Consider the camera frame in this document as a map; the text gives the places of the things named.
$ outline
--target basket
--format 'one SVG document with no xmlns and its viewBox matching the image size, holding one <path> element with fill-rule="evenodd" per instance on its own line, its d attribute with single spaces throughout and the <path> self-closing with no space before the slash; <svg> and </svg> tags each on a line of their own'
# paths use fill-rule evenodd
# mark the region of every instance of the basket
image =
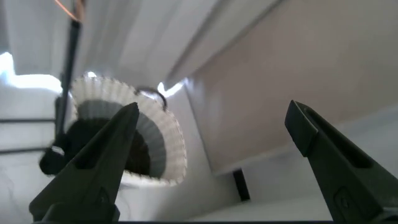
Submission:
<svg viewBox="0 0 398 224">
<path fill-rule="evenodd" d="M 142 92 L 159 94 L 164 104 Z M 108 77 L 80 77 L 72 83 L 72 118 L 112 118 L 120 108 L 137 102 L 137 131 L 144 138 L 150 157 L 149 175 L 124 171 L 123 187 L 161 187 L 181 183 L 187 169 L 187 153 L 178 121 L 167 109 L 165 98 L 150 88 L 137 88 Z"/>
</svg>

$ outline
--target horizontal black bar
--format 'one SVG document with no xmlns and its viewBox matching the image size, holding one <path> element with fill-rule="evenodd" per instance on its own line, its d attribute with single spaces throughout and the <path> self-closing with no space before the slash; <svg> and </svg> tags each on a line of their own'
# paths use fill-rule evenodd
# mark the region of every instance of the horizontal black bar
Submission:
<svg viewBox="0 0 398 224">
<path fill-rule="evenodd" d="M 0 119 L 0 123 L 54 123 L 54 118 Z"/>
<path fill-rule="evenodd" d="M 25 148 L 25 149 L 0 149 L 0 155 L 5 154 L 17 154 L 23 152 L 40 152 L 45 151 L 46 148 L 43 147 L 36 147 L 36 148 Z"/>
</svg>

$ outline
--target white tile floor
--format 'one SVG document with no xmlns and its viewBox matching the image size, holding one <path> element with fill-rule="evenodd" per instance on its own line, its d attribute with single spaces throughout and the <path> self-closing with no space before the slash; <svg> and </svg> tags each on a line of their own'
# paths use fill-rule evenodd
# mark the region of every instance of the white tile floor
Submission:
<svg viewBox="0 0 398 224">
<path fill-rule="evenodd" d="M 185 89 L 168 102 L 185 138 L 186 179 L 175 187 L 120 190 L 116 199 L 120 220 L 185 220 L 239 202 L 232 175 L 211 174 Z M 29 202 L 51 180 L 37 165 L 40 155 L 0 155 L 0 223 L 32 222 Z"/>
</svg>

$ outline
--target black handle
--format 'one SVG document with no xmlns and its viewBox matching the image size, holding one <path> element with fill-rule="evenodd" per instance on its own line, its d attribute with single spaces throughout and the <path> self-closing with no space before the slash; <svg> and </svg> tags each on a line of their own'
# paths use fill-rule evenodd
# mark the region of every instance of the black handle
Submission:
<svg viewBox="0 0 398 224">
<path fill-rule="evenodd" d="M 167 109 L 166 97 L 164 97 L 164 95 L 161 94 L 156 89 L 151 88 L 151 87 L 146 87 L 146 86 L 139 86 L 139 87 L 136 88 L 134 94 L 138 95 L 140 92 L 149 92 L 149 93 L 155 93 L 155 94 L 159 95 L 161 97 L 161 99 L 163 100 L 163 111 L 165 111 Z"/>
</svg>

